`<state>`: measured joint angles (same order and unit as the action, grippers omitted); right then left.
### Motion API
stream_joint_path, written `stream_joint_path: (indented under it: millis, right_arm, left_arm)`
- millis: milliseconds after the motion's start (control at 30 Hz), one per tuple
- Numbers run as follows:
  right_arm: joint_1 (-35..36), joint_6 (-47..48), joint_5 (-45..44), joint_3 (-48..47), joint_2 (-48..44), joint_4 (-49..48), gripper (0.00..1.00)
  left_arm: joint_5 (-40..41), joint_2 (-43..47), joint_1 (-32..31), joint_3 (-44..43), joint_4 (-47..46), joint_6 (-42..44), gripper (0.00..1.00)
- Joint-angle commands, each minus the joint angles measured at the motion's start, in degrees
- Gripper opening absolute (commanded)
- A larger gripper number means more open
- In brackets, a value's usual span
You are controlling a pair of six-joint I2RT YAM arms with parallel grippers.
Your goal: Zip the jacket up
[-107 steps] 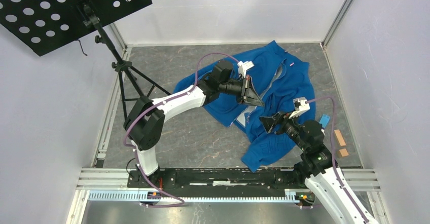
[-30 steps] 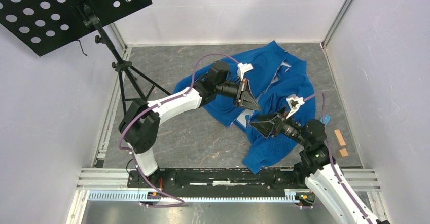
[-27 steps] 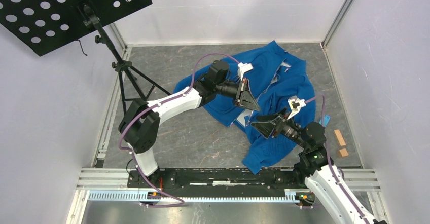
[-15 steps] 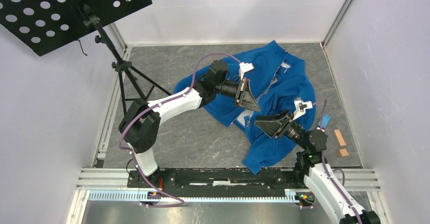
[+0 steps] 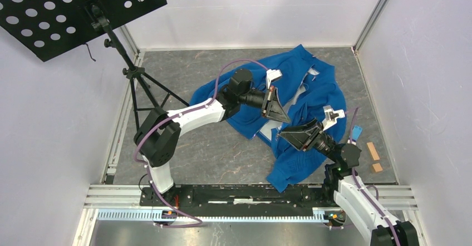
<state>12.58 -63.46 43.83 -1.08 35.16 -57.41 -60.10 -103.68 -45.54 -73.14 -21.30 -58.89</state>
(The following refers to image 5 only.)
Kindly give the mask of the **blue zip-up jacket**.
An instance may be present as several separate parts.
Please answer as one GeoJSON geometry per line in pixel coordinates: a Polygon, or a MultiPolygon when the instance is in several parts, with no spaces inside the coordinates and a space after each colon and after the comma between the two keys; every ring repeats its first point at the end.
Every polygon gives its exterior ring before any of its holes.
{"type": "Polygon", "coordinates": [[[263,118],[259,109],[246,105],[227,121],[247,139],[257,136],[272,149],[276,160],[266,180],[282,193],[289,185],[309,177],[326,158],[315,149],[298,151],[280,137],[280,132],[285,127],[307,124],[314,119],[323,121],[325,106],[335,111],[346,110],[346,100],[336,81],[335,67],[318,59],[302,45],[241,67],[251,71],[253,86],[259,90],[266,87],[267,69],[282,73],[274,85],[281,104],[288,110],[290,123],[263,118]]]}

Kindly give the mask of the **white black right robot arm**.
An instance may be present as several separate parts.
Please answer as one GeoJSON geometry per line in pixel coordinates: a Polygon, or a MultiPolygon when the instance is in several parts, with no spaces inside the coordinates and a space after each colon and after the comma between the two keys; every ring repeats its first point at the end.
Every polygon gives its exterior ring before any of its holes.
{"type": "Polygon", "coordinates": [[[279,135],[299,151],[316,150],[332,160],[325,166],[322,200],[338,205],[369,245],[419,245],[414,225],[385,209],[356,174],[361,150],[352,143],[337,143],[327,133],[336,122],[314,119],[285,127],[279,135]]]}

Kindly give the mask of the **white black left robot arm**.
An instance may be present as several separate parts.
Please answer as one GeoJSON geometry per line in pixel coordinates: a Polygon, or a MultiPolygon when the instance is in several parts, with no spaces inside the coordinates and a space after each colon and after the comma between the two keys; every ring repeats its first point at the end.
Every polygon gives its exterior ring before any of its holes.
{"type": "Polygon", "coordinates": [[[160,205],[169,205],[175,198],[169,161],[182,135],[207,124],[225,121],[239,112],[242,105],[259,109],[261,116],[268,120],[290,122],[273,85],[280,78],[280,70],[268,69],[266,89],[261,91],[252,86],[251,71],[240,69],[204,102],[180,110],[165,111],[159,106],[151,110],[134,139],[154,188],[153,197],[160,205]]]}

